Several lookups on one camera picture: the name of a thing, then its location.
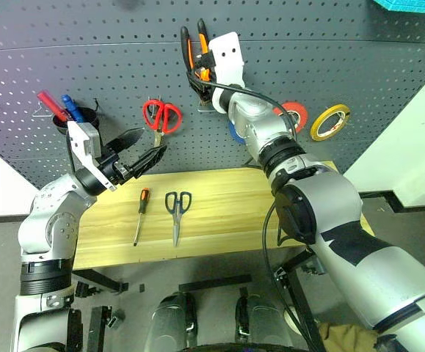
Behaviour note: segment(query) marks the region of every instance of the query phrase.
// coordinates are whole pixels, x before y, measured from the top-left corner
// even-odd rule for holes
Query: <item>wooden table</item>
[[[151,191],[134,247],[140,191]],[[169,191],[192,193],[181,219],[178,247],[172,244],[172,216],[164,205]],[[115,192],[105,191],[81,218],[74,269],[96,268],[261,248],[264,217],[273,202],[271,188],[258,169],[223,169],[144,175]],[[373,234],[366,219],[364,229]],[[276,247],[277,216],[269,222],[269,248]],[[288,240],[282,246],[302,246]]]

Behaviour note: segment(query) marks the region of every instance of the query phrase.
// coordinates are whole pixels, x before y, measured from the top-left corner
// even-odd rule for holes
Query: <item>blue screwdriver handle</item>
[[[80,112],[79,108],[77,108],[77,105],[73,102],[72,98],[69,95],[64,94],[62,96],[62,101],[64,102],[67,111],[70,113],[70,115],[72,115],[75,121],[85,122],[83,114]]]

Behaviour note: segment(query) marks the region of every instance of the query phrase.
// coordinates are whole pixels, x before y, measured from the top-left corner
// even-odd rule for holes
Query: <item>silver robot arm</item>
[[[217,83],[244,88],[237,34],[213,39],[209,49]],[[425,267],[362,229],[355,187],[307,154],[274,106],[217,88],[211,100],[263,167],[284,232],[315,252],[364,325],[380,333],[377,350],[425,351]]]
[[[21,224],[21,288],[15,299],[12,352],[81,351],[81,313],[70,308],[73,259],[81,215],[106,189],[138,178],[163,156],[165,146],[141,155],[133,165],[119,162],[143,130],[129,130],[106,146],[89,123],[68,123],[73,153],[83,168],[49,183],[36,195]]]

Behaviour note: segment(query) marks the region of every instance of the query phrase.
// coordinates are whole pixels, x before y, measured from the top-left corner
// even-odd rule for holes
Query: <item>brown object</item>
[[[377,333],[357,325],[334,325],[322,323],[319,326],[327,352],[376,352],[374,344]]]
[[[334,167],[332,162],[326,164]],[[139,192],[154,190],[148,204],[148,220],[142,225],[142,245],[132,246],[133,216],[139,208]],[[171,246],[171,215],[164,195],[187,189],[194,207],[181,222],[181,244]],[[143,175],[115,192],[105,191],[80,222],[74,269],[122,265],[181,257],[261,249],[263,220],[273,202],[271,187],[261,170],[223,169]],[[363,228],[373,234],[362,217]],[[277,216],[269,221],[268,244],[276,247]],[[302,246],[294,240],[283,246]]]

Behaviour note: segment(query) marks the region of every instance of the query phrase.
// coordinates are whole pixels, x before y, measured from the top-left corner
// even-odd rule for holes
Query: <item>pegboard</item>
[[[152,172],[240,166],[244,146],[225,115],[200,113],[178,42],[201,14],[211,37],[240,35],[247,86],[309,111],[299,143],[345,171],[425,83],[425,15],[388,12],[372,1],[0,1],[0,156],[37,187],[69,171],[65,138],[33,117],[36,92],[98,99],[101,135],[145,127],[141,107],[161,95],[184,123]],[[352,110],[324,142],[309,136],[327,107]],[[129,152],[153,145],[146,130]]]

